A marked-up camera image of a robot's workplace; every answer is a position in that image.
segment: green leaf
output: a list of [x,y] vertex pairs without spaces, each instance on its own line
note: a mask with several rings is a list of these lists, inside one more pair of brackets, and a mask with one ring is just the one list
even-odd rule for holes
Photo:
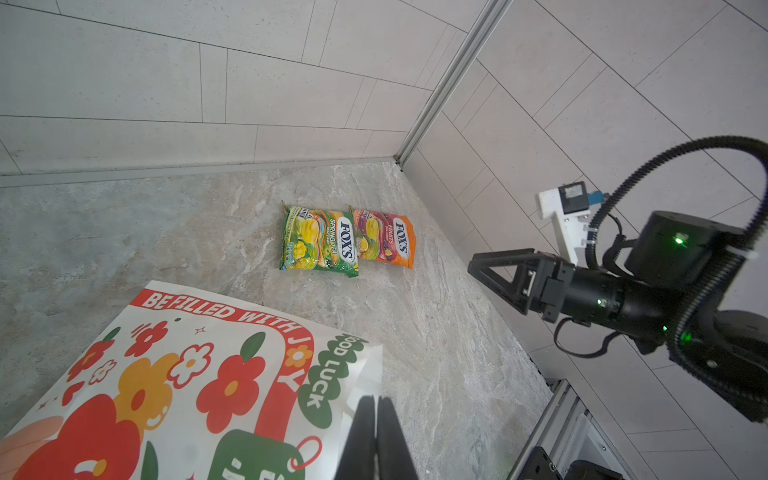
[[104,339],[102,340],[102,342],[109,342],[110,340],[112,340],[112,339],[114,338],[114,336],[115,336],[115,335],[117,335],[117,334],[118,334],[118,332],[119,332],[119,331],[120,331],[120,327],[118,327],[118,328],[116,328],[116,329],[112,330],[111,332],[109,332],[109,333],[107,334],[107,336],[106,336],[106,337],[104,337]]
[[141,466],[141,480],[157,480],[157,475],[157,453],[154,452],[152,442],[147,442],[144,464]]
[[240,347],[240,356],[243,357],[243,363],[252,359],[254,355],[259,352],[261,344],[264,343],[266,333],[258,332],[248,337],[248,340],[243,342],[243,346]]

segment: marble countertop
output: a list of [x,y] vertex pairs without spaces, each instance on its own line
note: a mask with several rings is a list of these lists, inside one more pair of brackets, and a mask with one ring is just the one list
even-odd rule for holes
[[[283,202],[408,215],[415,269],[278,270]],[[505,478],[551,393],[392,162],[0,189],[0,435],[149,280],[384,345],[421,478]]]

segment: orange candy bag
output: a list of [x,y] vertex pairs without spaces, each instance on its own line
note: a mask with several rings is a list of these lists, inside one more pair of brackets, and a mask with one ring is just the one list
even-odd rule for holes
[[416,235],[408,217],[352,207],[349,211],[353,213],[361,259],[413,268]]

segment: white flower with red outline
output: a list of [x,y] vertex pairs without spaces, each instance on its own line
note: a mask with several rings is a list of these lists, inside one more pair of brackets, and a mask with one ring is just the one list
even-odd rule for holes
[[109,371],[112,370],[115,366],[117,366],[117,364],[118,363],[115,362],[114,360],[107,360],[107,362],[104,365],[98,367],[94,371],[94,374],[91,375],[91,379],[88,380],[88,385],[99,383],[101,380],[107,378],[107,374],[109,373]]
[[213,343],[190,345],[181,353],[179,361],[168,371],[168,379],[174,383],[174,388],[185,387],[194,377],[205,372],[210,365],[210,353]]

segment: white cable tie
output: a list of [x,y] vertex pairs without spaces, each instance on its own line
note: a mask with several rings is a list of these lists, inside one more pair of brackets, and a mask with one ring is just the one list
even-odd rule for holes
[[746,258],[747,260],[755,260],[760,255],[755,250],[741,250],[733,245],[726,245],[725,250],[731,252],[733,255]]

